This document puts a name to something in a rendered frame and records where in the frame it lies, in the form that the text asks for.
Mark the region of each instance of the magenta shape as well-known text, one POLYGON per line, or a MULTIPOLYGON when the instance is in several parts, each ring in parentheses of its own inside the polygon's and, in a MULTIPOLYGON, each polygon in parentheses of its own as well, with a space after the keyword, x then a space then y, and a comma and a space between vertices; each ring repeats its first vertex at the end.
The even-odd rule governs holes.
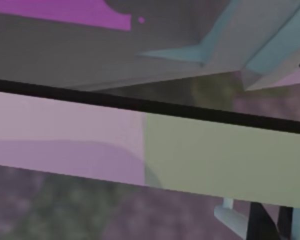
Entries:
POLYGON ((300 69, 286 76, 280 81, 277 81, 275 84, 271 85, 271 87, 281 87, 281 86, 289 86, 295 84, 300 84, 300 69))
POLYGON ((0 13, 131 30, 131 15, 114 11, 104 0, 0 0, 0 13))
POLYGON ((0 140, 0 166, 145 185, 142 159, 119 146, 96 141, 0 140))

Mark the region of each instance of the magenta dot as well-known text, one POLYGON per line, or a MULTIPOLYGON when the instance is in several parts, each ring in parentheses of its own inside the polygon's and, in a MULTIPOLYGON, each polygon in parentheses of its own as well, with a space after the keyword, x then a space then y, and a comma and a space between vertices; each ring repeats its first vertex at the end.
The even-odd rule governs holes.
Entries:
POLYGON ((139 21, 139 23, 143 24, 145 22, 145 19, 142 16, 140 16, 138 18, 138 21, 139 21))

